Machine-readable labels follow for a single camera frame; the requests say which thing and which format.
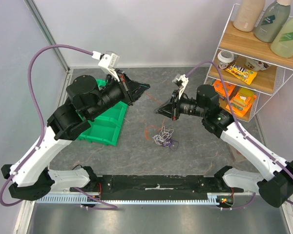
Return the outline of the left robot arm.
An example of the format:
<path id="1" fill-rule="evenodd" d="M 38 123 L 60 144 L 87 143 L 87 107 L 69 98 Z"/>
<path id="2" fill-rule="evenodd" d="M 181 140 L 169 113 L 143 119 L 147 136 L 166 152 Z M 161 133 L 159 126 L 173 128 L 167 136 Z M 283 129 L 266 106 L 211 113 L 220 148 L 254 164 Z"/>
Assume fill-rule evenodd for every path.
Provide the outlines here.
<path id="1" fill-rule="evenodd" d="M 90 166 L 55 171 L 48 165 L 62 149 L 90 129 L 95 118 L 119 102 L 133 105 L 150 88 L 149 84 L 131 80 L 120 69 L 116 74 L 119 80 L 108 75 L 103 88 L 90 75 L 79 76 L 67 86 L 65 103 L 49 117 L 42 137 L 29 154 L 1 168 L 3 177 L 12 181 L 8 188 L 12 198 L 35 201 L 51 191 L 82 189 L 91 192 L 97 188 L 98 177 Z"/>

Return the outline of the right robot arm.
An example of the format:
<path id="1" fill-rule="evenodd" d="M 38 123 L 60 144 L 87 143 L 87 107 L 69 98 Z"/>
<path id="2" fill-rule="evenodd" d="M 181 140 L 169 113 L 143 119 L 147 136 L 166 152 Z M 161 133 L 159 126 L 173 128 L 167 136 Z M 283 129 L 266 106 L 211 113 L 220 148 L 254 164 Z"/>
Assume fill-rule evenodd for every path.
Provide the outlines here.
<path id="1" fill-rule="evenodd" d="M 288 161 L 254 138 L 240 122 L 219 106 L 212 85 L 200 85 L 196 98 L 174 90 L 170 100 L 154 111 L 178 120 L 181 114 L 201 117 L 204 128 L 240 152 L 257 170 L 251 173 L 225 166 L 217 172 L 215 189 L 225 192 L 239 188 L 259 194 L 269 205 L 279 208 L 293 195 L 293 160 Z"/>

